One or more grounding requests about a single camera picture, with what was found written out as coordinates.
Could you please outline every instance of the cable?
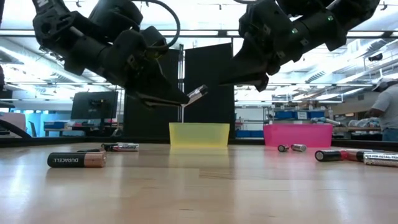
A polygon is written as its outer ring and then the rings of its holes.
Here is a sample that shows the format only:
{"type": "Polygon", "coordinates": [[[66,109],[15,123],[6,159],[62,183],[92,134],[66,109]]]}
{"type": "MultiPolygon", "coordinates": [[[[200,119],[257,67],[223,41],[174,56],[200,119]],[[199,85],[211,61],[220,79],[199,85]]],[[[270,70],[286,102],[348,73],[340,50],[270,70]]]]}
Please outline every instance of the cable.
{"type": "Polygon", "coordinates": [[[165,46],[150,46],[150,47],[148,47],[148,49],[151,49],[151,50],[165,50],[165,49],[170,48],[171,46],[173,46],[177,42],[178,38],[180,37],[181,23],[180,23],[180,19],[178,18],[178,15],[176,15],[176,13],[173,11],[173,9],[171,9],[168,5],[166,5],[166,3],[161,2],[159,0],[146,0],[145,2],[151,2],[151,3],[158,4],[158,5],[162,6],[169,13],[171,13],[171,15],[173,16],[173,18],[175,20],[175,23],[177,25],[177,31],[176,31],[176,34],[173,37],[172,41],[170,41],[165,46]]]}
{"type": "Polygon", "coordinates": [[[233,0],[234,2],[240,3],[240,4],[253,4],[258,2],[259,0],[254,0],[254,1],[250,1],[250,0],[233,0]]]}

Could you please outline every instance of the black partition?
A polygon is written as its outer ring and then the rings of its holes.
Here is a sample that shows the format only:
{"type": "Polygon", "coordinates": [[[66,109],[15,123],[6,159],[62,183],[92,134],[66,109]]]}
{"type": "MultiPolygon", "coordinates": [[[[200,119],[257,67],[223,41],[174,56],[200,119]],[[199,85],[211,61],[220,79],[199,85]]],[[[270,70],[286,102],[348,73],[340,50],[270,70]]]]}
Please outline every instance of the black partition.
{"type": "MultiPolygon", "coordinates": [[[[178,82],[178,50],[160,58],[165,77],[174,86],[178,82]]],[[[124,100],[123,133],[128,138],[169,138],[169,123],[177,122],[177,108],[157,107],[150,110],[139,101],[126,96],[124,100]]]]}
{"type": "Polygon", "coordinates": [[[229,123],[229,137],[234,138],[234,87],[219,86],[218,74],[233,56],[232,44],[200,47],[185,51],[184,89],[191,92],[200,85],[208,86],[208,94],[185,108],[186,123],[229,123]]]}

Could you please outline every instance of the computer monitor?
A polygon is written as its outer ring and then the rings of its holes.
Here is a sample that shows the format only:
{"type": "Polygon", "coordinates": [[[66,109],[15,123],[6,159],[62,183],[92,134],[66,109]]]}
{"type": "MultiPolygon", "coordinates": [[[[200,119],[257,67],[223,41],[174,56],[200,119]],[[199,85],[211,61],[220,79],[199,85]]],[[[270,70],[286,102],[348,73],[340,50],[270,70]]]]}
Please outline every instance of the computer monitor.
{"type": "Polygon", "coordinates": [[[73,98],[70,119],[101,119],[115,118],[118,107],[118,92],[81,92],[73,98]]]}

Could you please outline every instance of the yellow bin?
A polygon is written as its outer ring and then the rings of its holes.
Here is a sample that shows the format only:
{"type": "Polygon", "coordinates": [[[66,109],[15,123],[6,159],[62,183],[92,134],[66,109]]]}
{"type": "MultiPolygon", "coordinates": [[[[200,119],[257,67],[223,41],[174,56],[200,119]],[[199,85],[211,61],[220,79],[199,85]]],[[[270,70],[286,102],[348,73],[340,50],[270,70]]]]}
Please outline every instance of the yellow bin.
{"type": "Polygon", "coordinates": [[[226,147],[229,124],[170,123],[172,147],[226,147]]]}

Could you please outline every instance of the cap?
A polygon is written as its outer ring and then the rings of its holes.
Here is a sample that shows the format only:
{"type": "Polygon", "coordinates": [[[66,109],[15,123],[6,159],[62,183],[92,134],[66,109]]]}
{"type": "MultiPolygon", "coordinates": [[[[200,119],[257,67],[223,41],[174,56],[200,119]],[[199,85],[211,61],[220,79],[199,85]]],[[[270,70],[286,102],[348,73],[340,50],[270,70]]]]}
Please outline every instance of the cap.
{"type": "Polygon", "coordinates": [[[384,84],[387,84],[387,83],[393,82],[393,81],[395,81],[395,79],[393,79],[393,78],[381,78],[377,82],[376,87],[374,87],[372,91],[378,91],[381,85],[383,86],[384,84]]]}

